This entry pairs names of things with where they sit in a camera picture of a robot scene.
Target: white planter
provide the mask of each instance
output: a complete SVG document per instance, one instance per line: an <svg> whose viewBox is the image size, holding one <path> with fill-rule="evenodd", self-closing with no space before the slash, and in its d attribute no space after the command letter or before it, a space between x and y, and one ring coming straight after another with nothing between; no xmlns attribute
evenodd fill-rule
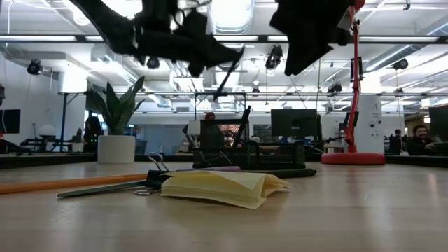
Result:
<svg viewBox="0 0 448 252"><path fill-rule="evenodd" d="M84 152L84 143L72 143L71 152Z"/></svg>
<svg viewBox="0 0 448 252"><path fill-rule="evenodd" d="M130 164L135 159L134 136L99 136L98 163Z"/></svg>

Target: ceiling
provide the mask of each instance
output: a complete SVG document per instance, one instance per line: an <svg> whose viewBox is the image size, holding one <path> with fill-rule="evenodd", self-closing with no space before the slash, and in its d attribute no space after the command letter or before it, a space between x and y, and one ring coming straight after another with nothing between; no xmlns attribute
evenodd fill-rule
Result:
<svg viewBox="0 0 448 252"><path fill-rule="evenodd" d="M103 0L106 4L118 4L127 6L125 11L132 13L138 11L140 0ZM244 5L237 0L214 0L214 2L223 2L233 4L233 8L238 5ZM357 14L361 21L361 35L429 35L434 27L440 27L440 24L448 24L448 1L446 0L427 0L411 1L411 8L404 11L405 1L383 1L366 0L366 5ZM0 15L0 34L54 34L54 35L98 35L91 24L78 25L75 21L76 10L69 7L67 0L3 0ZM251 26L246 34L273 35L280 34L269 26L270 17L277 9L274 0L255 0L253 12L251 12ZM283 55L286 57L288 52L287 43L279 43L283 49ZM233 92L251 92L255 87L254 81L257 81L261 92L317 92L318 86L323 93L327 92L329 85L341 83L343 92L350 93L349 82L349 63L354 55L354 46L348 45L340 47L332 45L334 50L315 62L307 70L298 76L291 78L283 74L285 63L277 67L273 76L268 76L265 70L265 60L267 53L272 49L271 43L245 44L246 52L241 61L239 74L236 75L227 91ZM405 45L393 44L361 44L359 48L360 55L365 64L369 62L378 62L382 57L394 53ZM66 57L57 59L48 58L43 60L43 66L53 71L68 71L73 65L77 65L84 70L89 71L93 82L104 84L110 81L115 89L123 91L129 83L123 78L122 70L117 70L97 58L101 55L109 55L117 65L122 66L126 71L135 77L145 76L146 87L150 91L161 92L185 92L188 87L173 84L173 71L167 63L160 59L160 68L150 70L146 66L141 66L134 61L132 57L115 55L108 50L105 44L96 43L10 43L8 45L7 55L11 60L16 60L27 64L30 57L37 55L54 55L52 53L62 53ZM397 87L404 87L405 92L448 92L448 60L445 57L448 53L448 45L429 45L421 50L413 52L406 56L409 67L397 73L393 69L384 67L373 73L381 79L381 91L393 92ZM219 75L216 69L210 69L203 73L203 80L200 84L195 82L194 91L213 91L219 82ZM189 82L189 78L178 80L180 82ZM402 101L407 109L420 109L419 101L425 97L413 96ZM252 97L252 99L261 99L261 97ZM271 100L288 100L297 97L271 96ZM315 99L315 96L308 97L308 101ZM393 102L395 97L382 97L384 101ZM347 106L350 99L340 102L340 106Z"/></svg>

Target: wooden table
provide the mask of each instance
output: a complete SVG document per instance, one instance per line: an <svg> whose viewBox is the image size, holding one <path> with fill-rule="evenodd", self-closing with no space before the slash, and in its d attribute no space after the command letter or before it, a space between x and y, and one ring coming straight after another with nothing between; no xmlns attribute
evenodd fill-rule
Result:
<svg viewBox="0 0 448 252"><path fill-rule="evenodd" d="M167 164L170 168L190 164ZM0 195L2 252L447 251L448 170L308 164L258 210L139 197L134 190L56 200L61 190ZM0 182L141 173L148 163L1 170Z"/></svg>

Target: potted plant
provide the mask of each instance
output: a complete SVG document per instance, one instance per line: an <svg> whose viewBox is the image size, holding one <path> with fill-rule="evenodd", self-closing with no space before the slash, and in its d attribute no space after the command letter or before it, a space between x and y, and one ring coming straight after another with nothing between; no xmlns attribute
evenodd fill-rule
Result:
<svg viewBox="0 0 448 252"><path fill-rule="evenodd" d="M71 144L72 152L83 152L84 151L84 143L83 143L83 130L81 128L76 132L76 137Z"/></svg>
<svg viewBox="0 0 448 252"><path fill-rule="evenodd" d="M98 137L98 162L104 164L129 164L134 162L135 137L124 136L132 114L140 107L140 101L135 103L137 92L143 87L145 78L141 77L120 98L113 91L112 85L107 83L106 94L104 89L95 85L91 87L94 105L103 115L108 127L107 136Z"/></svg>

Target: snake plant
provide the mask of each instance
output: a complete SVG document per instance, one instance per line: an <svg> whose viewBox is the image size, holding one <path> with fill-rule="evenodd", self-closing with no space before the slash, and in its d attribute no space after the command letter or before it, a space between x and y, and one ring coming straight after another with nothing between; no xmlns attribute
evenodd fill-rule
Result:
<svg viewBox="0 0 448 252"><path fill-rule="evenodd" d="M91 95L93 104L103 115L110 135L123 135L125 127L131 119L132 114L140 107L144 100L135 104L137 92L143 87L145 77L141 77L128 91L120 98L113 91L112 85L108 82L106 94L104 89L96 85L91 85Z"/></svg>

